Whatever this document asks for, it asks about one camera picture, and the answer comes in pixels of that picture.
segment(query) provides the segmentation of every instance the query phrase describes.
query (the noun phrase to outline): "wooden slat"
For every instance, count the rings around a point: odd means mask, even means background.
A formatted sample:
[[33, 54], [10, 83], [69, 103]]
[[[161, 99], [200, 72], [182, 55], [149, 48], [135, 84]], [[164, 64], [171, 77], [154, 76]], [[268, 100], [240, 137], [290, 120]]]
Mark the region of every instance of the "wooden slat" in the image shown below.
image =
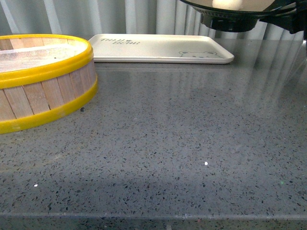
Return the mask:
[[4, 92], [17, 118], [33, 115], [22, 86], [4, 89]]
[[90, 79], [89, 79], [87, 66], [83, 66], [82, 68], [80, 68], [79, 72], [80, 72], [81, 79], [82, 79], [83, 90], [84, 90], [84, 92], [86, 92], [91, 87], [91, 82], [90, 82]]
[[67, 39], [64, 38], [48, 38], [48, 37], [43, 37], [43, 42], [44, 45], [55, 45], [55, 44], [67, 44], [68, 41]]
[[0, 89], [0, 121], [16, 119], [4, 91]]
[[21, 41], [23, 42], [25, 48], [34, 47], [33, 38], [25, 37], [25, 38], [21, 38]]
[[80, 72], [78, 70], [71, 72], [70, 74], [71, 82], [73, 86], [73, 90], [75, 92], [75, 96], [80, 97], [82, 94], [84, 94], [83, 84]]
[[94, 60], [92, 60], [90, 63], [87, 64], [87, 70], [89, 72], [89, 78], [90, 78], [91, 85], [93, 85], [96, 81]]
[[25, 37], [21, 39], [25, 48], [31, 48], [35, 46], [44, 46], [43, 38], [41, 37]]
[[1, 39], [0, 40], [0, 49], [1, 50], [9, 50], [13, 49], [10, 39]]
[[56, 78], [45, 80], [42, 82], [45, 95], [50, 109], [57, 108], [64, 104], [59, 83]]
[[24, 48], [24, 43], [20, 38], [11, 39], [11, 43], [14, 49], [21, 49]]
[[67, 39], [67, 42], [69, 45], [72, 45], [72, 46], [79, 46], [80, 44], [83, 45], [82, 42], [79, 42], [79, 41], [76, 41], [76, 40], [71, 40], [71, 39]]
[[50, 110], [43, 86], [40, 82], [24, 85], [24, 91], [34, 114]]
[[64, 103], [70, 102], [76, 98], [69, 74], [58, 77], [58, 83]]

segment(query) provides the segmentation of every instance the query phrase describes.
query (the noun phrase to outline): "bear face print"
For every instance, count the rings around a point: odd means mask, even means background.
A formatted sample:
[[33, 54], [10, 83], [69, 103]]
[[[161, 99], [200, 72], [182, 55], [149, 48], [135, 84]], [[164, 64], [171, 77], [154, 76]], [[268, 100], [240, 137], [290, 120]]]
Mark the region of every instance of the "bear face print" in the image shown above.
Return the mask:
[[181, 58], [223, 58], [219, 56], [216, 52], [205, 51], [205, 52], [190, 52], [190, 51], [180, 51]]

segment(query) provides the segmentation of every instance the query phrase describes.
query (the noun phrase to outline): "bamboo steamer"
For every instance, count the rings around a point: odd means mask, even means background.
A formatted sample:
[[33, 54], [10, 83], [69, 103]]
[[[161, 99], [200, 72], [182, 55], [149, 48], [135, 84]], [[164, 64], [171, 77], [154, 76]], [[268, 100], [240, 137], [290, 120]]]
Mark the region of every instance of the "bamboo steamer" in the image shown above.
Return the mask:
[[0, 36], [0, 134], [64, 117], [97, 92], [93, 49], [55, 34]]

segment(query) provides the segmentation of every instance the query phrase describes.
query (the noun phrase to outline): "white dumpling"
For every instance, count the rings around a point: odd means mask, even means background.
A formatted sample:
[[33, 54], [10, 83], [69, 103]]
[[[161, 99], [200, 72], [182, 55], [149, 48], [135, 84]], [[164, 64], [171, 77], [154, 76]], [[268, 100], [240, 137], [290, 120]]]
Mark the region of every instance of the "white dumpling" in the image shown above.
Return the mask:
[[214, 8], [238, 11], [242, 7], [242, 0], [213, 0]]

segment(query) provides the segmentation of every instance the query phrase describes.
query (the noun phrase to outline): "speckled surface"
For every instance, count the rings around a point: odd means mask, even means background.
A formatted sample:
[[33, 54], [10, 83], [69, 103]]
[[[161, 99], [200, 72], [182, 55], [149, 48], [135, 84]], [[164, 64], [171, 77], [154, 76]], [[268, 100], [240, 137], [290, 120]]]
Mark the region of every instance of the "speckled surface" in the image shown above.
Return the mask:
[[303, 47], [219, 42], [231, 64], [97, 64], [83, 112], [1, 135], [0, 229], [306, 229]]

